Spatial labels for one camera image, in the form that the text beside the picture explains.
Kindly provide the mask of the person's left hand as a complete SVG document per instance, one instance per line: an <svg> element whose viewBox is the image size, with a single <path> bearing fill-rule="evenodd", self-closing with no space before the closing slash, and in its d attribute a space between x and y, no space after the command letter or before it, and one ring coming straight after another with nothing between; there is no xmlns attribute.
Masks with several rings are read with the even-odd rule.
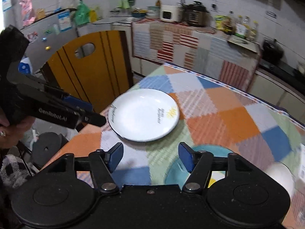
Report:
<svg viewBox="0 0 305 229"><path fill-rule="evenodd" d="M27 117L18 125L11 126L5 115L1 113L1 149L15 146L23 138L24 133L31 129L34 121L34 117Z"/></svg>

